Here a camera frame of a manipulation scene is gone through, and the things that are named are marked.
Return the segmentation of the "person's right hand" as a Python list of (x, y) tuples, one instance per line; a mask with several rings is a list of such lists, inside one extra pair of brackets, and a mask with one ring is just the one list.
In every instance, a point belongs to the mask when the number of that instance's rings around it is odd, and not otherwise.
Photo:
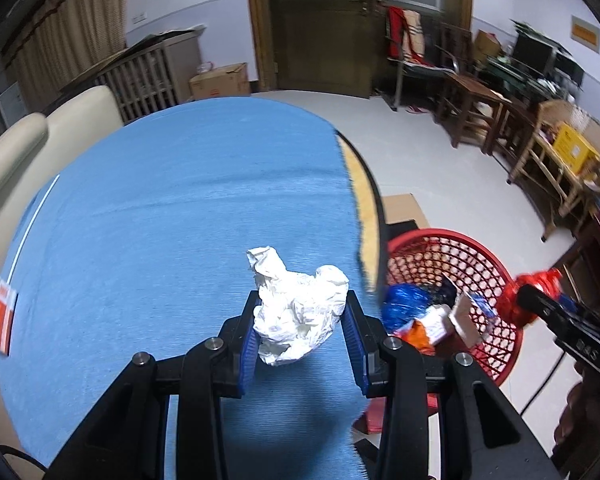
[(600, 452), (600, 374), (579, 362), (574, 369), (580, 382), (568, 393), (554, 430), (553, 453), (568, 450), (592, 458)]

